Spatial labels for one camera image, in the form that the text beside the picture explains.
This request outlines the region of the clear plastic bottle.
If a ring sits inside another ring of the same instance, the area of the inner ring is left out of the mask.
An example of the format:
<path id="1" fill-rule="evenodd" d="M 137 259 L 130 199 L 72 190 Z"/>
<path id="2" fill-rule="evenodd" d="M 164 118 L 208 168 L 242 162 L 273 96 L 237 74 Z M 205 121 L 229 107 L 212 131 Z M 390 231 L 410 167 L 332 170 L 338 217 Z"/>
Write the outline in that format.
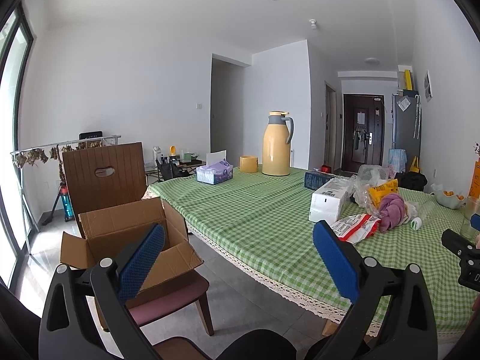
<path id="1" fill-rule="evenodd" d="M 423 203 L 418 211 L 416 212 L 416 215 L 410 222 L 410 228 L 413 230 L 419 230 L 421 228 L 425 228 L 426 225 L 428 225 L 431 220 L 434 218 L 434 212 L 436 209 L 436 203 L 432 201 L 428 201 Z"/>

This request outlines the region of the purple cloth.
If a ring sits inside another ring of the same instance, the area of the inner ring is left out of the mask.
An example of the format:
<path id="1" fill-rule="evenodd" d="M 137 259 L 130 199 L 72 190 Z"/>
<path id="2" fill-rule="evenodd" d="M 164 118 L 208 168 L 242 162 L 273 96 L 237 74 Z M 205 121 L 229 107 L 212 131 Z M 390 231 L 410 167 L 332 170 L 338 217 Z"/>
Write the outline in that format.
<path id="1" fill-rule="evenodd" d="M 381 218 L 379 231 L 386 233 L 400 225 L 405 217 L 404 199 L 397 193 L 389 193 L 380 201 L 378 213 Z"/>

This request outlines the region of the yellow snack bag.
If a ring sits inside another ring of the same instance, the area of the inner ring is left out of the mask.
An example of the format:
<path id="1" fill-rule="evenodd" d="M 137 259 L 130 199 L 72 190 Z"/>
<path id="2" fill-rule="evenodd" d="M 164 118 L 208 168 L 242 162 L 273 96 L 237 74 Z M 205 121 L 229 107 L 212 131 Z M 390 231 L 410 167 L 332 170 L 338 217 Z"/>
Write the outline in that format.
<path id="1" fill-rule="evenodd" d="M 386 183 L 379 186 L 370 187 L 368 194 L 371 198 L 373 205 L 379 208 L 381 201 L 388 194 L 396 194 L 398 192 L 398 180 L 388 180 Z"/>

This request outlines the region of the red white snack wrapper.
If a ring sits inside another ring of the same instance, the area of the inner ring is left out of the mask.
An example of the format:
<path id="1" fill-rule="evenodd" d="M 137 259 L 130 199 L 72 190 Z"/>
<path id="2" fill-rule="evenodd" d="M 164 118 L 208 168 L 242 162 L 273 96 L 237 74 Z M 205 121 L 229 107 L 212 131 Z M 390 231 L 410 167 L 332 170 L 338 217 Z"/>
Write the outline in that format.
<path id="1" fill-rule="evenodd" d="M 381 219 L 371 214 L 348 216 L 333 223 L 330 227 L 342 242 L 353 245 L 371 237 L 380 227 Z"/>

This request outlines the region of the clear plastic packaging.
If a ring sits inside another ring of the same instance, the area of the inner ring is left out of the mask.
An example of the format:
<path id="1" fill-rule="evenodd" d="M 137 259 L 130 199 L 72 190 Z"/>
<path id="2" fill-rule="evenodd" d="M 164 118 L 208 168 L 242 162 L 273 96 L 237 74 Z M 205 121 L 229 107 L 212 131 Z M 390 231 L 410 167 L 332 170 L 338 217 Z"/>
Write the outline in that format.
<path id="1" fill-rule="evenodd" d="M 368 213 L 376 210 L 368 190 L 383 185 L 389 180 L 389 169 L 380 165 L 363 164 L 353 180 L 353 198 L 356 204 Z"/>

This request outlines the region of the white milk carton box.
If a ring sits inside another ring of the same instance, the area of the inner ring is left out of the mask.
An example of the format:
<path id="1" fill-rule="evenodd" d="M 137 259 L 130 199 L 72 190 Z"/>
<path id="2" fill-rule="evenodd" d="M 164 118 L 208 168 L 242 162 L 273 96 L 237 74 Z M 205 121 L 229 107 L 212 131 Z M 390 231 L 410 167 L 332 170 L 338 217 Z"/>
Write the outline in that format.
<path id="1" fill-rule="evenodd" d="M 334 177 L 327 181 L 312 194 L 308 220 L 314 223 L 324 220 L 328 225 L 337 222 L 353 194 L 353 185 L 352 178 Z"/>

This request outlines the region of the dark blue pet supplement box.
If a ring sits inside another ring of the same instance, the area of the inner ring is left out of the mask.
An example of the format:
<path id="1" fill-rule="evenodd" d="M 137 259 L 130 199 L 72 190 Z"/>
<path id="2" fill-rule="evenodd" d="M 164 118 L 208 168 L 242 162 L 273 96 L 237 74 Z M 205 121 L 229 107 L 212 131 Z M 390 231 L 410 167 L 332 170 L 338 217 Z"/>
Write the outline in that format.
<path id="1" fill-rule="evenodd" d="M 317 190 L 333 178 L 335 178 L 335 175 L 331 175 L 324 172 L 317 172 L 317 171 L 305 172 L 304 187 L 311 190 Z"/>

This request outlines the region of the black bag on floor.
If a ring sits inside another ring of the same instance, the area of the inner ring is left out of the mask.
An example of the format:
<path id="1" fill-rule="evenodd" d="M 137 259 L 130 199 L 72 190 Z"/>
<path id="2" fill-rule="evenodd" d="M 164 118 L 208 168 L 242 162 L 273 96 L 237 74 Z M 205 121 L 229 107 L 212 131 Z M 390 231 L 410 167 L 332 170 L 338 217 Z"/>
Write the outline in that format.
<path id="1" fill-rule="evenodd" d="M 420 172 L 397 172 L 394 178 L 403 189 L 423 192 L 427 185 L 426 177 Z"/>

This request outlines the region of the cardboard box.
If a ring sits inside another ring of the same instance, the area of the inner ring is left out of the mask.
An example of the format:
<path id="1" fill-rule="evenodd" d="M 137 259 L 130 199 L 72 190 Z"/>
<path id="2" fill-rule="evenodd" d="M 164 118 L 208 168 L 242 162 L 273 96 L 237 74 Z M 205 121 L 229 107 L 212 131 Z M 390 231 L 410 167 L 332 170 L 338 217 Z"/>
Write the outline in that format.
<path id="1" fill-rule="evenodd" d="M 163 227 L 165 245 L 145 278 L 142 293 L 203 264 L 188 240 L 185 219 L 159 197 L 83 213 L 80 224 L 85 236 L 64 233 L 60 249 L 61 263 L 78 269 L 114 258 L 126 245 L 139 241 L 152 224 Z"/>

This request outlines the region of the brown wooden chair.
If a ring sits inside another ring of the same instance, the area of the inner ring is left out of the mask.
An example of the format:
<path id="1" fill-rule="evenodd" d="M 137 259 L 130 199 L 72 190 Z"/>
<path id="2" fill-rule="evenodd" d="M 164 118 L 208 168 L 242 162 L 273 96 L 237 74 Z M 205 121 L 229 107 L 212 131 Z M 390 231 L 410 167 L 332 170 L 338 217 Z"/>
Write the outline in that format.
<path id="1" fill-rule="evenodd" d="M 145 200 L 146 177 L 141 143 L 109 145 L 63 155 L 67 189 L 80 236 L 80 215 Z M 208 306 L 208 281 L 195 268 L 151 292 L 126 302 L 139 326 L 144 326 L 194 303 L 208 335 L 214 328 Z"/>

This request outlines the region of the dark entrance door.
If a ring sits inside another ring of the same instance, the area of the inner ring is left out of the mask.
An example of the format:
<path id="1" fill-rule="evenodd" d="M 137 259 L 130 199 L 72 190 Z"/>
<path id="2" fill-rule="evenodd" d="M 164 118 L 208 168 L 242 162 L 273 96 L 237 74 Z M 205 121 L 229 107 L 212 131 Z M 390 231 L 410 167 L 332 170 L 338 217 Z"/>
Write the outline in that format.
<path id="1" fill-rule="evenodd" d="M 342 170 L 383 163 L 385 107 L 382 95 L 344 94 Z"/>

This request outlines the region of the drying rack with plants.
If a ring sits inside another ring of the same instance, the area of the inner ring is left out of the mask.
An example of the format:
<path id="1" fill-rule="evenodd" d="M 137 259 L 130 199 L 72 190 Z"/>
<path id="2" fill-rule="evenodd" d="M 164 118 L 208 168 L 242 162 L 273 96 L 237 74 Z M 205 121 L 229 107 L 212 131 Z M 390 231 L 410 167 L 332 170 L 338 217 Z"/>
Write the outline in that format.
<path id="1" fill-rule="evenodd" d="M 52 222 L 56 207 L 62 199 L 67 200 L 67 210 L 65 214 L 66 221 L 74 219 L 72 203 L 67 190 L 66 175 L 64 171 L 63 155 L 65 153 L 77 152 L 90 148 L 115 146 L 119 144 L 121 135 L 107 135 L 104 136 L 100 132 L 91 132 L 80 134 L 80 138 L 73 141 L 60 141 L 48 145 L 39 145 L 24 150 L 15 150 L 10 152 L 10 157 L 14 169 L 17 173 L 17 184 L 20 195 L 20 205 L 22 210 L 22 219 L 26 219 L 30 228 L 39 233 L 39 222 L 35 219 L 32 207 L 24 188 L 24 169 L 27 165 L 35 166 L 37 163 L 47 164 L 49 161 L 56 162 L 58 165 L 58 183 L 55 194 L 55 200 L 47 217 L 43 219 L 40 224 L 45 226 Z"/>

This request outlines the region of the low side table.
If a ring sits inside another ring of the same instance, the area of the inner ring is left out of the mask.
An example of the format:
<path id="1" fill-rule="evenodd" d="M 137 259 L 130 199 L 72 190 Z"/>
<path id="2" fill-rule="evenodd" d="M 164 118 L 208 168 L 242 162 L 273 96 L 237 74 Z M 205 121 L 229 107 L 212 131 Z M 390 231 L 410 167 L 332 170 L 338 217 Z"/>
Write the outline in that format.
<path id="1" fill-rule="evenodd" d="M 170 150 L 164 153 L 158 146 L 153 147 L 152 158 L 152 162 L 145 163 L 145 180 L 148 185 L 178 177 L 192 176 L 198 167 L 206 164 L 196 154 L 182 151 L 172 155 Z"/>

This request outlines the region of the yellow thermos jug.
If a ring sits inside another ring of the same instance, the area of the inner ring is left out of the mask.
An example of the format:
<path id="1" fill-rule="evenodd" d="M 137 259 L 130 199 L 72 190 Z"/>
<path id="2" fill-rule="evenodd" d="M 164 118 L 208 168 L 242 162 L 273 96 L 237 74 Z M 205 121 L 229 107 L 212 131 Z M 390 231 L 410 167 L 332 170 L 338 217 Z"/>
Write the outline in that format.
<path id="1" fill-rule="evenodd" d="M 294 121 L 287 111 L 270 111 L 264 131 L 262 172 L 267 176 L 290 174 L 290 143 Z"/>

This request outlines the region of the yellow round tin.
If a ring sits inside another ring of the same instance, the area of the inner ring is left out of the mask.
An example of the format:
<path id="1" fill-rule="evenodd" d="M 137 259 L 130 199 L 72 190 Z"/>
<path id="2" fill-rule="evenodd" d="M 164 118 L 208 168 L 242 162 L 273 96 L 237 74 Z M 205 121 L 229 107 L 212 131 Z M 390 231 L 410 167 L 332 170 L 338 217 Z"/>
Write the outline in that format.
<path id="1" fill-rule="evenodd" d="M 256 156 L 242 155 L 239 161 L 240 172 L 256 173 L 258 172 L 258 158 Z"/>

